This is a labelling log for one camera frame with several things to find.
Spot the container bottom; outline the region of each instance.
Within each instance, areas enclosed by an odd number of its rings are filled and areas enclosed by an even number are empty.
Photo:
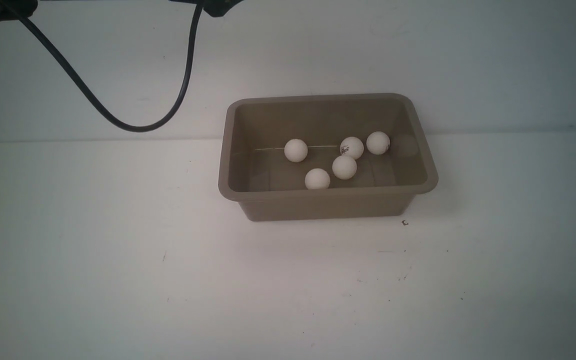
[[[263,148],[250,154],[249,192],[296,191],[306,189],[308,171],[321,168],[330,175],[330,188],[392,187],[397,185],[390,152],[374,155],[367,150],[357,159],[357,173],[349,180],[336,178],[332,162],[338,146],[312,146],[302,162],[290,162],[283,148]]]

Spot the ping pong ball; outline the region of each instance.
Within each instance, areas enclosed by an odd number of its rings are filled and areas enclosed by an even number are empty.
[[[311,191],[327,189],[330,186],[330,175],[322,168],[314,168],[306,174],[306,189]]]
[[[362,141],[357,137],[346,137],[341,141],[339,153],[341,153],[341,155],[348,155],[348,157],[357,160],[364,153],[364,143],[362,143]]]
[[[338,156],[332,162],[332,173],[341,180],[348,180],[355,176],[357,162],[349,155]]]
[[[391,146],[391,138],[384,132],[375,131],[366,140],[366,148],[370,153],[375,155],[382,155]]]
[[[283,147],[283,154],[286,158],[293,163],[299,163],[306,159],[308,155],[308,146],[301,139],[291,139],[286,142],[286,146]]]

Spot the black cable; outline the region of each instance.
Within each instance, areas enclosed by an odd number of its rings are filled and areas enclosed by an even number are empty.
[[[84,94],[84,96],[88,99],[88,101],[92,104],[92,106],[105,117],[110,123],[115,125],[117,128],[126,130],[128,132],[133,133],[146,133],[151,132],[153,130],[157,130],[163,125],[165,125],[178,111],[179,107],[181,106],[181,102],[184,100],[184,96],[186,96],[186,91],[188,90],[188,83],[190,82],[190,73],[193,69],[193,56],[195,54],[195,37],[197,36],[197,25],[199,23],[199,16],[202,14],[202,10],[204,9],[204,0],[200,0],[197,3],[197,6],[194,8],[194,14],[192,15],[192,23],[190,24],[190,35],[188,38],[188,53],[185,60],[185,73],[183,73],[183,82],[181,84],[181,89],[179,90],[179,95],[176,97],[174,104],[170,111],[164,116],[161,120],[151,123],[151,125],[144,125],[144,126],[135,126],[125,123],[118,118],[116,118],[113,114],[104,107],[104,105],[99,102],[96,96],[90,91],[89,87],[84,83],[82,78],[77,74],[77,71],[73,69],[71,64],[68,63],[64,55],[62,55],[57,48],[50,42],[48,38],[39,30],[35,24],[28,20],[27,17],[20,15],[13,6],[10,6],[8,0],[0,0],[0,4],[7,9],[7,11],[11,12],[19,21],[28,29],[30,32],[39,40],[39,42],[50,52],[50,54],[57,60],[57,63],[63,68],[64,71],[70,76],[70,79],[73,80],[75,85],[80,89],[80,91]]]

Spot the container rim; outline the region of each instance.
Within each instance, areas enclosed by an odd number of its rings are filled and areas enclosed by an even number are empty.
[[[370,100],[370,99],[396,99],[404,105],[409,115],[414,137],[422,157],[423,167],[426,171],[426,180],[422,184],[402,186],[374,186],[374,187],[336,187],[332,189],[296,189],[280,191],[234,191],[228,184],[228,173],[231,162],[231,139],[227,134],[233,133],[234,117],[238,107],[246,104],[263,103],[294,103],[299,101],[330,101],[330,100]],[[272,199],[294,198],[327,198],[327,197],[354,197],[354,196],[388,196],[388,195],[418,195],[425,194],[437,186],[439,175],[435,162],[430,153],[430,147],[419,122],[418,114],[412,101],[407,96],[398,93],[363,93],[349,95],[309,95],[309,96],[281,96],[266,98],[245,98],[235,101],[228,107],[224,135],[221,142],[221,162],[219,164],[219,192],[224,198],[237,201],[267,201]]]

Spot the gray plastic bin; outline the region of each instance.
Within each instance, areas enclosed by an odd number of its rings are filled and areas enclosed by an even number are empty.
[[[366,149],[357,173],[332,173],[347,137],[366,143],[384,132],[384,155]],[[308,156],[288,161],[284,146],[302,139]],[[328,189],[308,190],[306,173],[322,168]],[[412,102],[395,93],[250,98],[231,105],[219,167],[219,191],[237,201],[251,221],[384,217],[400,215],[417,194],[435,188],[437,169]]]

